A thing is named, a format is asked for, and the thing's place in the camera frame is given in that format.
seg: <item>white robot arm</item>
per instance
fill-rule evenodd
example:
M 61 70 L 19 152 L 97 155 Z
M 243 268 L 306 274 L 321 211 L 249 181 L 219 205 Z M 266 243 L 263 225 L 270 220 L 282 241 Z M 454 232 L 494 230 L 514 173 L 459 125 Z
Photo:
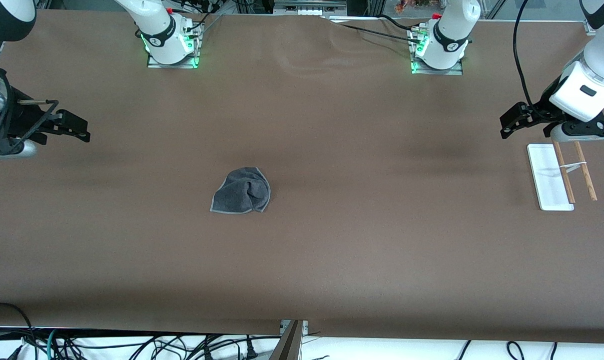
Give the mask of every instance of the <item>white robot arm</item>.
M 580 0 L 580 6 L 597 34 L 538 103 L 519 102 L 500 117 L 503 139 L 515 130 L 549 123 L 544 135 L 554 141 L 604 140 L 604 0 Z
M 480 18 L 482 9 L 477 0 L 451 0 L 442 18 L 427 22 L 428 41 L 416 55 L 434 69 L 452 68 L 464 57 L 468 35 Z
M 194 51 L 187 43 L 192 20 L 169 13 L 162 0 L 115 0 L 133 17 L 149 53 L 160 64 L 175 64 Z

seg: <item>black cable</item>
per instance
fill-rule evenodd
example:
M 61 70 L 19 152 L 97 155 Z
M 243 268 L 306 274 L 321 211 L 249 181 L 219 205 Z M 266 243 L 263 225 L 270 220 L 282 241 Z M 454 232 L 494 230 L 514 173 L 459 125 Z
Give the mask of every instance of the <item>black cable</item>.
M 253 360 L 256 357 L 258 357 L 258 353 L 256 353 L 255 348 L 253 347 L 251 337 L 246 335 L 246 360 Z
M 157 358 L 157 355 L 159 355 L 159 353 L 161 353 L 164 350 L 166 350 L 166 351 L 168 351 L 170 353 L 176 354 L 177 356 L 180 357 L 180 360 L 183 360 L 182 356 L 179 353 L 177 353 L 175 350 L 171 350 L 171 349 L 168 348 L 168 346 L 171 346 L 171 344 L 173 342 L 175 342 L 176 340 L 180 339 L 180 337 L 181 337 L 181 335 L 176 336 L 173 340 L 171 340 L 169 342 L 163 342 L 162 340 L 154 341 L 153 345 L 155 346 L 155 350 L 153 350 L 153 353 L 151 354 L 151 360 L 155 360 Z M 157 347 L 157 342 L 159 342 L 160 344 L 162 344 L 162 346 L 158 348 Z
M 256 336 L 256 337 L 252 337 L 251 340 L 279 339 L 279 338 L 280 338 L 280 336 L 274 336 L 274 335 L 273 336 Z M 227 346 L 230 346 L 232 344 L 242 343 L 242 342 L 246 342 L 246 341 L 247 341 L 246 339 L 233 340 L 233 341 L 228 342 L 228 344 L 224 344 L 222 346 L 217 346 L 217 343 L 216 344 L 210 344 L 208 350 L 209 350 L 209 352 L 212 353 L 213 351 L 221 349 L 223 347 L 227 347 Z M 196 358 L 194 358 L 194 360 L 201 359 L 203 356 L 204 356 L 204 354 L 201 354 L 201 355 L 197 356 Z
M 519 28 L 519 21 L 522 19 L 522 13 L 524 12 L 524 7 L 526 7 L 526 3 L 528 3 L 528 0 L 524 0 L 522 2 L 522 6 L 519 7 L 519 12 L 517 13 L 517 18 L 515 19 L 515 26 L 513 27 L 513 58 L 515 59 L 517 74 L 519 75 L 519 81 L 522 83 L 522 90 L 524 91 L 524 96 L 526 97 L 526 102 L 528 103 L 528 106 L 540 118 L 544 120 L 551 120 L 550 118 L 540 114 L 540 112 L 538 112 L 537 109 L 533 106 L 531 96 L 528 94 L 528 88 L 526 88 L 526 79 L 524 79 L 522 66 L 519 64 L 519 57 L 517 56 L 517 28 Z
M 20 145 L 23 144 L 32 134 L 34 134 L 39 129 L 39 127 L 44 123 L 44 121 L 48 120 L 48 117 L 51 116 L 51 114 L 53 113 L 53 110 L 55 110 L 55 108 L 57 107 L 57 105 L 60 104 L 60 102 L 58 100 L 46 100 L 46 104 L 50 104 L 50 107 L 48 107 L 48 110 L 46 110 L 46 112 L 44 112 L 42 117 L 39 118 L 39 120 L 36 123 L 34 123 L 27 132 L 25 132 L 24 136 L 21 137 L 20 141 L 18 141 L 15 145 L 13 145 L 11 150 L 9 150 L 9 154 L 12 154 L 16 150 L 18 150 Z
M 242 360 L 242 351 L 240 350 L 240 344 L 235 344 L 237 346 L 237 360 Z
M 231 1 L 236 4 L 244 5 L 245 7 L 252 7 L 253 5 L 255 5 L 255 0 L 253 0 L 253 2 L 241 2 L 240 0 L 231 0 Z
M 510 351 L 510 346 L 515 345 L 517 347 L 517 350 L 519 351 L 519 356 L 520 358 L 516 358 L 513 353 Z M 519 347 L 519 344 L 517 342 L 514 341 L 509 341 L 506 343 L 506 351 L 508 353 L 508 356 L 510 356 L 510 358 L 512 358 L 513 360 L 524 360 L 524 353 L 522 352 L 522 348 Z
M 157 339 L 157 336 L 154 336 L 154 337 L 151 337 L 150 339 L 148 339 L 147 342 L 145 342 L 144 344 L 142 344 L 139 348 L 137 348 L 137 350 L 135 350 L 131 354 L 131 357 L 129 357 L 128 360 L 135 360 L 135 359 L 137 359 L 137 357 L 139 357 L 139 355 L 142 353 L 142 351 L 144 350 L 144 348 L 146 348 L 151 342 L 154 342 L 155 339 Z
M 400 40 L 403 40 L 403 41 L 408 41 L 409 43 L 419 43 L 420 42 L 418 39 L 404 38 L 404 37 L 401 37 L 401 36 L 396 36 L 396 35 L 391 35 L 391 34 L 384 34 L 383 32 L 377 32 L 377 31 L 374 31 L 374 30 L 364 29 L 364 28 L 361 28 L 361 27 L 356 27 L 356 26 L 351 26 L 351 25 L 345 25 L 344 23 L 340 23 L 340 25 L 342 25 L 343 27 L 350 28 L 350 29 L 360 30 L 362 32 L 365 31 L 365 32 L 368 32 L 368 33 L 371 33 L 371 34 L 380 35 L 380 36 L 383 36 L 383 37 L 389 37 L 389 38 L 393 38 L 393 39 L 400 39 Z
M 201 7 L 195 6 L 191 1 L 188 2 L 188 4 L 185 2 L 185 0 L 181 1 L 180 6 L 182 7 L 182 9 L 184 8 L 185 5 L 188 5 L 190 7 L 192 7 L 193 9 L 199 11 L 200 14 L 204 13 L 204 9 L 202 9 Z
M 116 349 L 116 348 L 122 348 L 122 347 L 138 347 L 138 346 L 143 346 L 143 342 L 138 342 L 136 344 L 121 344 L 121 345 L 109 345 L 109 346 L 88 346 L 88 345 L 78 345 L 75 344 L 75 347 L 78 348 L 82 348 L 82 349 Z
M 199 27 L 199 25 L 203 24 L 204 21 L 206 20 L 206 18 L 208 18 L 208 16 L 212 14 L 212 13 L 206 13 L 206 15 L 204 15 L 204 18 L 202 18 L 202 20 L 198 21 L 195 25 L 193 25 L 192 27 L 188 27 L 186 29 L 187 32 L 191 31 L 192 29 L 196 29 L 197 27 Z
M 457 360 L 462 360 L 462 358 L 464 358 L 464 354 L 466 353 L 466 349 L 468 349 L 468 346 L 471 344 L 471 340 L 467 340 L 466 343 L 464 344 L 464 347 L 462 347 L 462 351 L 460 352 L 460 356 L 457 357 Z
M 180 340 L 180 342 L 182 343 L 182 346 L 184 349 L 184 358 L 186 358 L 188 356 L 188 347 L 186 346 L 186 343 L 184 342 L 184 340 L 181 339 L 181 336 L 178 337 L 178 340 Z
M 7 360 L 18 360 L 22 348 L 23 346 L 20 345 L 17 349 L 15 349 L 15 351 L 13 351 L 13 353 L 9 357 L 7 357 Z
M 420 25 L 420 23 L 416 23 L 416 25 L 404 26 L 401 23 L 396 22 L 395 19 L 391 18 L 391 16 L 388 16 L 387 14 L 383 14 L 383 13 L 376 16 L 376 18 L 386 19 L 386 20 L 390 21 L 391 23 L 393 23 L 393 25 L 395 25 L 396 27 L 398 27 L 400 29 L 404 29 L 404 30 L 411 30 L 413 27 L 418 27 Z
M 30 322 L 30 319 L 28 318 L 26 313 L 22 309 L 20 309 L 19 306 L 13 305 L 12 303 L 0 302 L 0 306 L 5 306 L 7 308 L 11 308 L 11 309 L 15 310 L 16 312 L 20 313 L 20 315 L 23 317 L 24 321 L 26 322 L 26 325 L 28 326 L 28 331 L 30 332 L 33 342 L 37 343 L 37 338 L 35 337 L 35 333 L 33 331 L 33 324 Z M 35 360 L 37 360 L 38 358 L 39 358 L 39 351 L 37 351 L 37 349 L 36 349 L 35 350 Z
M 2 78 L 2 81 L 4 82 L 5 86 L 6 86 L 6 91 L 7 91 L 7 98 L 6 98 L 6 105 L 4 106 L 4 109 L 2 109 L 2 112 L 0 113 L 0 139 L 3 139 L 5 137 L 5 129 L 10 129 L 11 127 L 11 116 L 12 116 L 12 110 L 13 110 L 13 97 L 15 96 L 12 88 L 11 88 L 11 84 L 9 83 L 8 78 L 6 77 L 6 71 L 4 71 L 4 69 L 0 68 L 0 78 Z
M 557 350 L 557 341 L 553 343 L 553 347 L 551 348 L 551 356 L 549 356 L 549 360 L 553 360 L 555 357 L 555 351 Z

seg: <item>cable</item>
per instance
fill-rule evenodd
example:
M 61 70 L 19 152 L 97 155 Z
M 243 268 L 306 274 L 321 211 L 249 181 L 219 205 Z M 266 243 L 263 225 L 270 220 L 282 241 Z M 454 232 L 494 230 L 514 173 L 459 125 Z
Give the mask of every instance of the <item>cable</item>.
M 204 33 L 205 33 L 205 32 L 206 32 L 208 29 L 212 28 L 212 27 L 213 27 L 213 24 L 214 24 L 214 23 L 216 23 L 216 22 L 217 22 L 217 20 L 221 19 L 221 18 L 222 18 L 222 16 L 224 16 L 224 15 L 225 15 L 225 14 L 219 14 L 219 15 L 218 15 L 218 16 L 215 18 L 215 20 L 213 20 L 213 22 L 211 22 L 211 23 L 210 23 L 210 24 L 209 24 L 207 27 L 205 27 L 205 28 L 204 28 L 204 30 L 202 30 L 202 35 L 203 35 L 203 34 L 204 34 Z
M 185 6 L 185 5 L 188 5 L 188 6 L 192 7 L 193 9 L 195 9 L 195 10 L 199 11 L 199 13 L 200 13 L 200 14 L 203 14 L 203 13 L 204 13 L 204 9 L 202 9 L 201 7 L 197 7 L 197 6 L 195 6 L 195 5 L 194 5 L 194 4 L 193 4 L 191 1 L 190 1 L 190 2 L 188 2 L 188 3 L 187 3 L 187 2 L 185 2 L 185 0 L 180 1 L 180 5 L 179 5 L 179 6 L 180 6 L 182 9 L 184 9 L 184 6 Z
M 12 116 L 12 110 L 13 110 L 13 91 L 11 88 L 11 84 L 9 83 L 8 78 L 6 77 L 6 71 L 4 71 L 4 69 L 0 68 L 0 78 L 2 78 L 2 81 L 4 82 L 5 86 L 6 86 L 6 92 L 7 92 L 7 98 L 6 98 L 6 106 L 4 107 L 4 109 L 2 109 L 2 112 L 0 113 L 0 139 L 4 138 L 4 129 L 10 129 L 11 127 L 11 116 Z
M 46 355 L 48 356 L 48 360 L 53 360 L 53 354 L 51 354 L 51 347 L 53 346 L 53 337 L 57 329 L 51 331 L 51 334 L 48 335 L 48 341 L 46 342 Z
M 253 347 L 251 337 L 246 335 L 246 360 L 253 360 L 256 357 L 258 357 L 258 353 L 256 353 L 255 348 Z
M 515 356 L 513 356 L 513 353 L 510 351 L 510 346 L 511 345 L 515 345 L 517 347 L 517 350 L 519 351 L 519 356 L 520 358 L 516 358 Z M 514 341 L 509 341 L 506 343 L 506 351 L 508 353 L 508 356 L 510 356 L 510 358 L 512 358 L 513 360 L 524 360 L 524 353 L 522 352 L 522 348 L 519 347 L 519 344 L 517 342 Z
M 396 27 L 398 27 L 400 29 L 404 29 L 404 30 L 411 30 L 413 27 L 418 27 L 420 25 L 420 23 L 416 23 L 416 25 L 404 26 L 401 23 L 396 22 L 395 19 L 391 18 L 391 16 L 388 16 L 387 14 L 383 14 L 383 13 L 376 16 L 376 18 L 386 19 L 386 20 L 390 21 L 391 23 L 393 23 L 393 25 L 395 25 Z
M 231 0 L 231 1 L 236 4 L 244 5 L 245 7 L 252 7 L 253 5 L 255 5 L 255 0 L 253 0 L 253 2 L 241 2 L 240 0 Z
M 251 340 L 279 339 L 279 338 L 280 338 L 280 336 L 274 336 L 274 335 L 273 336 L 256 336 L 256 337 L 252 337 Z M 224 341 L 220 341 L 220 342 L 215 343 L 215 344 L 210 344 L 209 352 L 212 353 L 213 351 L 221 349 L 223 347 L 227 347 L 227 346 L 230 346 L 232 344 L 237 344 L 237 343 L 242 343 L 242 342 L 246 342 L 247 341 L 247 339 L 230 340 L 230 342 L 228 344 L 217 346 L 217 345 L 222 344 L 223 342 L 226 342 L 226 341 L 229 341 L 229 340 L 224 340 Z M 202 357 L 204 357 L 204 354 L 201 354 L 201 355 L 195 357 L 194 360 L 198 360 L 198 359 L 200 359 Z
M 131 354 L 131 357 L 129 357 L 128 360 L 135 360 L 135 359 L 137 359 L 137 357 L 142 353 L 142 351 L 144 350 L 144 348 L 146 348 L 151 342 L 155 341 L 155 339 L 157 339 L 157 336 L 151 337 L 147 342 L 145 342 L 139 348 L 137 348 L 137 350 L 135 350 Z
M 464 347 L 462 347 L 462 351 L 460 352 L 460 356 L 457 357 L 457 360 L 462 360 L 462 358 L 464 358 L 464 354 L 466 353 L 466 349 L 468 349 L 468 346 L 471 344 L 471 340 L 467 340 L 466 343 L 464 344 Z
M 13 351 L 13 353 L 6 360 L 18 360 L 18 357 L 20 357 L 20 351 L 22 348 L 23 348 L 23 346 L 20 345 L 17 349 L 15 349 L 15 351 Z
M 301 345 L 305 345 L 305 344 L 308 344 L 308 343 L 314 342 L 315 340 L 320 340 L 321 338 L 322 338 L 321 336 L 316 337 L 315 339 L 309 340 L 309 341 L 307 341 L 307 342 L 302 342 L 302 343 L 301 343 Z
M 195 25 L 193 25 L 192 27 L 188 27 L 186 29 L 187 32 L 191 31 L 192 29 L 196 29 L 197 27 L 199 27 L 199 25 L 203 24 L 204 21 L 206 20 L 206 18 L 208 18 L 208 16 L 212 14 L 212 13 L 206 13 L 206 15 L 204 15 L 204 18 L 202 18 L 202 20 L 198 21 Z
M 143 346 L 143 342 L 138 342 L 136 344 L 121 344 L 121 345 L 109 345 L 109 346 L 88 346 L 88 345 L 78 345 L 75 344 L 75 347 L 79 347 L 82 349 L 116 349 L 116 348 L 122 348 L 122 347 L 138 347 L 138 346 Z
M 195 357 L 195 355 L 197 355 L 197 353 L 199 353 L 199 351 L 204 350 L 204 348 L 207 347 L 210 342 L 221 337 L 221 335 L 207 335 L 201 342 L 199 342 L 199 344 L 197 344 L 197 346 L 195 346 L 195 348 L 191 351 L 187 358 L 185 358 L 185 360 L 191 360 Z
M 528 0 L 524 0 L 524 2 L 522 2 L 522 6 L 519 7 L 519 12 L 517 13 L 517 18 L 515 19 L 515 26 L 513 27 L 513 58 L 515 59 L 517 74 L 519 75 L 519 81 L 522 83 L 522 90 L 524 91 L 524 96 L 526 97 L 526 102 L 528 103 L 528 106 L 533 110 L 533 112 L 537 116 L 548 121 L 552 119 L 540 114 L 540 112 L 538 112 L 537 109 L 533 106 L 531 96 L 528 94 L 528 88 L 526 88 L 526 79 L 524 79 L 522 66 L 520 66 L 519 57 L 517 56 L 517 28 L 519 28 L 519 21 L 522 19 L 522 13 L 524 12 L 524 7 L 526 7 L 526 3 L 528 3 Z
M 5 306 L 8 308 L 11 308 L 11 309 L 15 310 L 16 312 L 20 313 L 20 315 L 23 317 L 24 321 L 26 322 L 26 324 L 28 326 L 28 330 L 30 332 L 33 342 L 37 343 L 37 338 L 35 337 L 35 333 L 33 331 L 33 324 L 30 322 L 30 319 L 28 318 L 26 313 L 22 309 L 20 309 L 20 307 L 18 307 L 17 305 L 13 305 L 12 303 L 0 302 L 0 306 Z M 37 349 L 36 349 L 35 350 L 35 360 L 38 360 L 38 358 L 39 358 L 38 353 L 39 353 L 39 351 L 37 351 Z
M 51 116 L 53 110 L 57 107 L 57 105 L 60 104 L 60 102 L 58 100 L 46 100 L 46 104 L 51 104 L 48 110 L 46 110 L 42 117 L 39 118 L 39 120 L 30 127 L 30 129 L 24 134 L 24 136 L 21 137 L 20 141 L 18 141 L 18 143 L 16 143 L 11 148 L 11 150 L 9 150 L 9 154 L 12 154 L 14 151 L 16 151 L 21 144 L 23 144 L 32 134 L 34 134 L 34 132 L 39 129 L 39 127 L 44 123 L 44 121 L 48 120 L 48 117 Z
M 555 357 L 555 351 L 557 350 L 557 341 L 553 343 L 553 347 L 551 348 L 551 356 L 549 356 L 549 360 L 553 360 Z
M 376 35 L 380 35 L 383 37 L 389 37 L 389 38 L 393 38 L 393 39 L 400 39 L 403 41 L 408 41 L 409 43 L 419 43 L 420 41 L 418 39 L 413 39 L 413 38 L 404 38 L 401 36 L 396 36 L 396 35 L 391 35 L 391 34 L 384 34 L 383 32 L 377 32 L 377 31 L 373 31 L 373 30 L 369 30 L 369 29 L 364 29 L 361 27 L 356 27 L 356 26 L 351 26 L 351 25 L 345 25 L 344 23 L 340 23 L 340 25 L 342 25 L 343 27 L 347 27 L 350 29 L 355 29 L 355 30 L 360 30 L 360 31 L 365 31 L 371 34 L 376 34 Z
M 176 337 L 175 337 L 173 340 L 171 340 L 171 341 L 169 341 L 169 342 L 163 342 L 162 340 L 157 340 L 157 341 L 154 341 L 154 342 L 153 342 L 153 345 L 155 346 L 155 350 L 153 350 L 153 353 L 151 354 L 151 360 L 155 360 L 155 359 L 157 358 L 157 355 L 158 355 L 158 354 L 159 354 L 161 351 L 164 351 L 164 350 L 166 350 L 166 351 L 168 351 L 168 352 L 170 352 L 170 353 L 174 353 L 174 354 L 176 354 L 177 356 L 179 356 L 179 357 L 180 357 L 180 360 L 183 360 L 183 359 L 182 359 L 182 356 L 181 356 L 181 355 L 180 355 L 178 352 L 176 352 L 175 350 L 171 350 L 171 349 L 167 348 L 167 347 L 171 346 L 171 343 L 172 343 L 172 342 L 175 342 L 176 340 L 180 340 L 180 337 L 181 337 L 181 335 L 176 336 Z M 160 344 L 162 344 L 163 346 L 161 346 L 161 347 L 159 347 L 159 348 L 158 348 L 158 347 L 157 347 L 157 343 L 160 343 Z
M 235 344 L 237 346 L 237 360 L 242 360 L 242 351 L 240 350 L 240 344 Z

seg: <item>metal bracket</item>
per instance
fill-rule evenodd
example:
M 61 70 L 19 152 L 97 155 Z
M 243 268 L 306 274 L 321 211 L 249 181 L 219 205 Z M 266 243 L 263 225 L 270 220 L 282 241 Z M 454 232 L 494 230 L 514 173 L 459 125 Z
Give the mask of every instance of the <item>metal bracket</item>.
M 268 360 L 299 360 L 300 346 L 305 331 L 304 323 L 303 320 L 289 320 L 286 326 L 280 325 L 280 329 L 285 328 L 286 330 L 279 338 L 277 346 Z
M 595 36 L 595 34 L 597 34 L 597 30 L 590 27 L 590 24 L 588 23 L 588 21 L 584 20 L 584 21 L 582 21 L 582 23 L 584 24 L 584 30 L 586 31 L 587 36 L 593 37 L 593 36 Z

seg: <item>black power cord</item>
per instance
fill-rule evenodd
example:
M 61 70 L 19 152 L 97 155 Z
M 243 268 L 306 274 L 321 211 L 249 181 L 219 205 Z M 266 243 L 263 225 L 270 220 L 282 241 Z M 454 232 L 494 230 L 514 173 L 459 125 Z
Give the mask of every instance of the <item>black power cord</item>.
M 510 351 L 510 346 L 515 346 L 517 348 L 517 351 L 519 351 L 519 358 L 516 358 L 515 355 L 513 355 L 512 351 Z M 556 350 L 557 350 L 557 342 L 554 342 L 553 347 L 551 348 L 551 356 L 549 356 L 549 360 L 553 360 L 553 358 L 555 357 Z M 519 347 L 519 344 L 517 342 L 514 342 L 514 341 L 507 342 L 506 351 L 508 353 L 508 356 L 510 356 L 510 358 L 512 358 L 513 360 L 524 360 L 524 353 L 522 352 L 522 348 Z
M 556 350 L 557 350 L 557 341 L 553 343 L 553 347 L 551 348 L 551 356 L 549 356 L 549 360 L 553 360 L 553 358 L 555 358 Z
M 256 336 L 256 337 L 251 337 L 251 340 L 279 339 L 279 338 L 280 338 L 280 336 L 274 336 L 274 335 L 273 336 Z M 233 344 L 242 343 L 242 342 L 246 342 L 246 341 L 247 341 L 247 339 L 239 339 L 239 340 L 230 340 L 230 339 L 227 339 L 227 340 L 223 340 L 223 341 L 220 341 L 220 342 L 216 342 L 215 344 L 208 344 L 207 345 L 207 347 L 208 347 L 208 353 L 210 354 L 211 352 L 213 352 L 215 350 L 218 350 L 218 349 L 221 349 L 223 347 L 231 346 Z M 206 353 L 207 352 L 205 352 L 205 353 L 203 353 L 203 354 L 195 357 L 194 360 L 201 359 L 202 357 L 204 357 L 206 355 Z
M 30 322 L 30 319 L 28 318 L 26 313 L 22 309 L 20 309 L 19 306 L 13 305 L 12 303 L 0 302 L 0 306 L 4 306 L 6 308 L 11 308 L 11 309 L 15 310 L 16 312 L 20 313 L 20 315 L 23 317 L 24 321 L 26 322 L 26 325 L 28 326 L 28 332 L 30 333 L 31 339 L 36 344 L 37 338 L 35 336 L 35 332 L 33 331 L 33 324 Z M 39 351 L 37 351 L 37 349 L 36 349 L 35 360 L 38 360 L 38 358 L 39 358 Z
M 516 358 L 515 355 L 513 355 L 513 353 L 510 351 L 510 346 L 515 346 L 517 348 L 517 351 L 519 351 L 519 358 Z M 509 341 L 506 343 L 506 352 L 508 353 L 508 356 L 510 356 L 510 358 L 512 358 L 513 360 L 524 360 L 524 353 L 522 352 L 522 348 L 519 347 L 519 344 L 517 342 L 514 341 Z
M 517 56 L 517 28 L 519 28 L 519 21 L 522 19 L 522 13 L 524 12 L 524 8 L 526 7 L 526 3 L 528 0 L 524 0 L 522 2 L 522 6 L 519 7 L 519 12 L 517 13 L 517 18 L 515 19 L 515 26 L 513 27 L 513 58 L 515 59 L 515 66 L 517 67 L 517 74 L 519 75 L 519 81 L 522 84 L 522 90 L 524 91 L 524 96 L 526 97 L 526 103 L 532 109 L 532 111 L 544 120 L 551 120 L 550 118 L 543 116 L 537 109 L 533 106 L 533 102 L 531 101 L 531 96 L 528 94 L 528 88 L 526 88 L 526 79 L 524 79 L 524 73 L 522 72 L 522 66 L 519 64 L 519 57 Z
M 391 18 L 391 16 L 388 16 L 387 14 L 383 14 L 383 13 L 376 16 L 376 18 L 386 19 L 386 20 L 390 21 L 396 27 L 398 27 L 400 29 L 404 29 L 404 30 L 411 30 L 413 27 L 418 27 L 420 25 L 420 23 L 416 23 L 416 25 L 404 26 L 401 23 L 396 22 L 395 19 Z
M 364 29 L 363 27 L 356 27 L 356 26 L 346 25 L 345 23 L 340 23 L 340 25 L 342 25 L 343 27 L 347 27 L 349 29 L 360 30 L 360 32 L 364 31 L 364 32 L 367 32 L 367 33 L 376 34 L 376 35 L 380 35 L 380 36 L 383 36 L 383 37 L 388 37 L 388 38 L 393 38 L 393 39 L 400 39 L 400 40 L 403 40 L 403 41 L 408 41 L 409 43 L 419 43 L 420 42 L 418 39 L 405 38 L 405 37 L 402 37 L 402 36 L 385 34 L 384 32 L 378 32 L 378 31 L 374 31 L 374 30 Z
M 460 356 L 457 357 L 457 360 L 462 360 L 464 358 L 464 354 L 466 353 L 466 349 L 468 349 L 468 346 L 471 344 L 471 340 L 467 340 L 466 343 L 464 344 L 464 347 L 462 347 L 462 351 L 460 351 Z
M 186 31 L 189 32 L 193 29 L 197 29 L 197 27 L 199 27 L 199 25 L 203 24 L 204 21 L 206 20 L 206 18 L 208 18 L 208 16 L 212 14 L 212 13 L 206 13 L 206 15 L 204 15 L 204 17 L 202 18 L 202 20 L 199 20 L 195 25 L 193 25 L 192 27 L 187 27 Z
M 256 357 L 258 357 L 258 353 L 256 353 L 255 348 L 253 347 L 251 337 L 246 335 L 246 360 L 253 360 Z

